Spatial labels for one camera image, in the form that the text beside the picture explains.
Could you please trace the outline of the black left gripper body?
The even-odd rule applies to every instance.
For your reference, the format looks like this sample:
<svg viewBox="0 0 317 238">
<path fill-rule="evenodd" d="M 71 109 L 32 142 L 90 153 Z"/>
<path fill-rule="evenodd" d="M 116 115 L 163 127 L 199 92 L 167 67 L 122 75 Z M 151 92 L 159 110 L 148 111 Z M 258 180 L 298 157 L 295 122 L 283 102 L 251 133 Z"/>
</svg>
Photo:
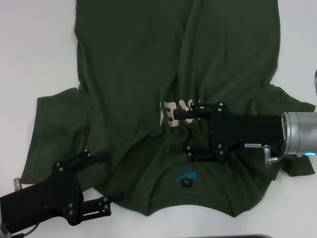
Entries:
<svg viewBox="0 0 317 238">
<path fill-rule="evenodd" d="M 52 174 L 44 181 L 3 196 L 1 223 L 4 226 L 33 226 L 53 217 L 64 217 L 74 224 L 83 194 L 77 173 L 79 163 L 53 166 Z"/>
</svg>

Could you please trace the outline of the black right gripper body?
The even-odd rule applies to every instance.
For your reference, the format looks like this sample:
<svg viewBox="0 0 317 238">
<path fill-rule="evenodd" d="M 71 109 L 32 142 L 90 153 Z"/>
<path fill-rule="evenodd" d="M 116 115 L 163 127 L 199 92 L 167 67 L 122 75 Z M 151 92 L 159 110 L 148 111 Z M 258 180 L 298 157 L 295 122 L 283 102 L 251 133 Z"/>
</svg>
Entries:
<svg viewBox="0 0 317 238">
<path fill-rule="evenodd" d="M 270 155 L 283 155 L 284 135 L 281 116 L 237 115 L 225 103 L 213 105 L 209 116 L 209 144 L 216 159 L 224 161 L 238 149 L 270 149 Z"/>
</svg>

